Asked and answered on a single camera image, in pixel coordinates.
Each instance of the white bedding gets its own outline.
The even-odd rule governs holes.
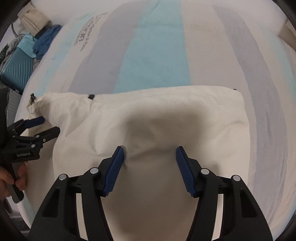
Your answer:
[[[199,1],[174,1],[167,8],[160,1],[149,15],[157,1],[146,3],[90,13],[65,25],[26,86],[17,119],[26,118],[32,92],[107,94],[190,84],[236,88],[250,124],[247,184],[276,238],[295,211],[296,53],[244,13]],[[155,32],[155,24],[162,24],[162,31]],[[89,39],[75,44],[84,31]],[[51,171],[48,156],[29,165],[23,213],[33,207],[29,224],[45,187],[54,182]],[[36,183],[44,187],[40,199],[33,198]]]
[[[53,23],[66,24],[70,19],[93,11],[109,12],[131,0],[32,0],[34,6],[48,16]],[[235,11],[247,13],[253,19],[266,26],[278,35],[287,21],[287,17],[272,0],[196,0],[227,7]]]

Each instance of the metal pivot screw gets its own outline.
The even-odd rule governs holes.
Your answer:
[[[61,181],[65,180],[66,178],[67,178],[67,175],[66,175],[66,174],[61,174],[61,175],[59,176],[59,179],[60,179]]]
[[[234,175],[233,180],[235,180],[236,182],[239,182],[240,181],[240,176]]]
[[[99,169],[97,169],[96,167],[94,167],[94,168],[92,168],[92,169],[90,170],[90,173],[91,173],[91,174],[96,174],[96,173],[98,173],[98,171],[99,171]]]
[[[210,173],[210,171],[206,168],[203,168],[201,171],[200,171],[203,175],[208,175]]]

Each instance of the blue stripe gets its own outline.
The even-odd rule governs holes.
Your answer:
[[[151,1],[123,58],[114,93],[191,85],[180,1]]]
[[[75,22],[69,28],[68,32],[65,35],[65,38],[60,42],[54,56],[52,57],[53,61],[51,61],[51,64],[48,66],[48,69],[45,75],[40,80],[38,90],[35,91],[35,94],[37,96],[42,96],[45,93],[46,87],[52,81],[56,71],[60,67],[61,63],[63,62],[66,55],[70,51],[71,47],[74,45],[76,36],[78,35],[79,31],[87,23],[87,21],[92,17],[93,14],[94,13],[92,12],[82,16],[77,22]]]
[[[80,64],[69,92],[111,94],[114,91],[124,55],[148,2],[123,4],[110,14],[91,52]]]

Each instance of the black strap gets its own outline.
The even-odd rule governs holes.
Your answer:
[[[89,99],[91,99],[91,100],[93,100],[93,99],[94,99],[94,97],[95,97],[95,95],[94,95],[94,94],[90,94],[90,95],[89,95]]]

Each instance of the gray stripe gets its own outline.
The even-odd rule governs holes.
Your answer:
[[[101,26],[91,53],[81,63],[69,92],[113,93],[121,63],[148,1],[131,2],[114,10]]]
[[[287,171],[287,126],[279,94],[258,44],[243,19],[214,6],[224,25],[251,94],[257,126],[257,161],[253,195],[271,221],[283,195]]]
[[[282,42],[283,47],[285,49],[287,59],[288,59],[288,61],[290,63],[294,79],[296,79],[296,66],[295,66],[295,63],[294,63],[294,61],[293,61],[293,59],[291,57],[290,50],[288,49],[288,45],[282,39],[281,39],[281,42]]]

